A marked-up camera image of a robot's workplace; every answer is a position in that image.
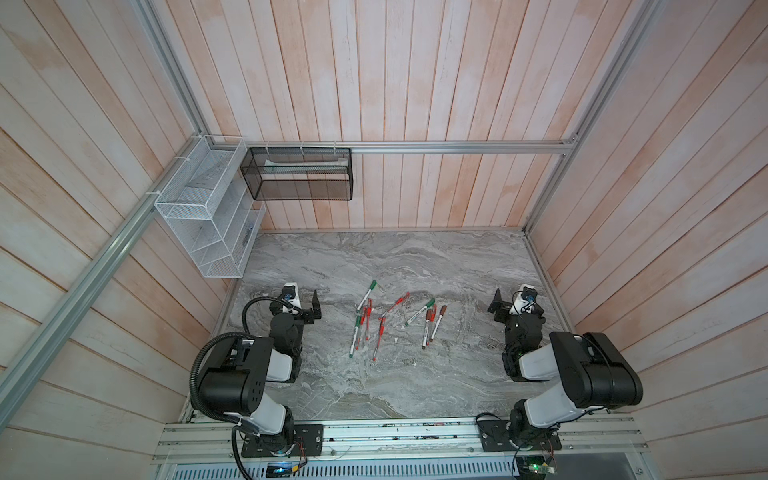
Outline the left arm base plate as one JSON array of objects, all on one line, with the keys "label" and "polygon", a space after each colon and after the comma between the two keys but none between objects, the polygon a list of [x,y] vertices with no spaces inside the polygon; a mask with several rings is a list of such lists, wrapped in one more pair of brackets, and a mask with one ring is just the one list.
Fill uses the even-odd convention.
[{"label": "left arm base plate", "polygon": [[298,424],[276,435],[247,435],[240,453],[244,458],[319,456],[323,438],[322,424]]}]

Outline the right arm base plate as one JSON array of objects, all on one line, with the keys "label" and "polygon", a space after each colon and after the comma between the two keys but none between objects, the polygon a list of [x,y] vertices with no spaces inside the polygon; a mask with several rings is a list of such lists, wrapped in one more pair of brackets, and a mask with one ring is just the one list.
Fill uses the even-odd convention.
[{"label": "right arm base plate", "polygon": [[483,416],[475,421],[484,452],[559,451],[562,442],[554,429],[539,429],[527,423]]}]

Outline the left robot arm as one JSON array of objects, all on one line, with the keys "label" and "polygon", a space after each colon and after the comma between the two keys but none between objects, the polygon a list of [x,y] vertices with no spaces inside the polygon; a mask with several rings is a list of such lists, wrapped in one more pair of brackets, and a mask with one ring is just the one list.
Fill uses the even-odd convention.
[{"label": "left robot arm", "polygon": [[[267,302],[272,319],[265,336],[249,328],[251,307]],[[303,334],[322,318],[317,295],[303,307],[298,287],[286,284],[278,297],[247,301],[241,312],[242,329],[209,340],[190,371],[190,402],[203,415],[233,425],[236,438],[272,456],[288,456],[300,447],[295,439],[289,407],[265,392],[269,383],[293,383],[302,366]]]}]

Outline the green marker pen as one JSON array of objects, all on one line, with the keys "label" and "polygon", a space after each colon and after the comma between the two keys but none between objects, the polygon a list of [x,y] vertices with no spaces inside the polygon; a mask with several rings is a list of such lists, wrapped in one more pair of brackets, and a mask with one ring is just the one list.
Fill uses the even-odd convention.
[{"label": "green marker pen", "polygon": [[432,309],[435,303],[435,298],[431,298],[425,305],[423,305],[418,311],[411,315],[405,322],[404,326],[409,326],[415,319],[417,319],[422,313],[425,313]]},{"label": "green marker pen", "polygon": [[357,342],[358,342],[358,335],[359,335],[359,330],[360,330],[360,325],[361,325],[361,319],[362,319],[362,314],[360,312],[357,312],[356,319],[355,319],[355,324],[354,324],[353,335],[352,335],[352,338],[351,338],[351,341],[350,341],[349,350],[348,350],[348,356],[350,358],[352,358],[354,356],[354,353],[355,353],[355,351],[357,349]]},{"label": "green marker pen", "polygon": [[362,300],[361,300],[361,301],[359,302],[359,304],[357,305],[357,307],[356,307],[356,310],[358,310],[358,311],[359,311],[359,310],[361,310],[361,309],[362,309],[362,308],[363,308],[363,307],[366,305],[366,302],[367,302],[367,300],[369,299],[369,297],[370,297],[371,293],[372,293],[372,292],[373,292],[373,290],[376,288],[376,286],[377,286],[377,281],[374,279],[374,280],[372,280],[372,282],[370,283],[370,285],[369,285],[369,287],[368,287],[367,291],[365,292],[365,294],[364,294],[364,296],[363,296]]}]

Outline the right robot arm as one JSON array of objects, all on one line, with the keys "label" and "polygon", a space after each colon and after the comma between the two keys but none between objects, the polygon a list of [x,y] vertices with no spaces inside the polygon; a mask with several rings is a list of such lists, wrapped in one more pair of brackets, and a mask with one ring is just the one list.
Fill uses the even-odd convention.
[{"label": "right robot arm", "polygon": [[510,301],[497,290],[488,307],[493,320],[504,325],[502,364],[510,379],[553,383],[538,396],[517,401],[510,412],[510,442],[522,449],[548,446],[559,426],[594,411],[635,406],[643,398],[639,375],[607,335],[544,334],[537,298],[537,290],[522,285]]}]

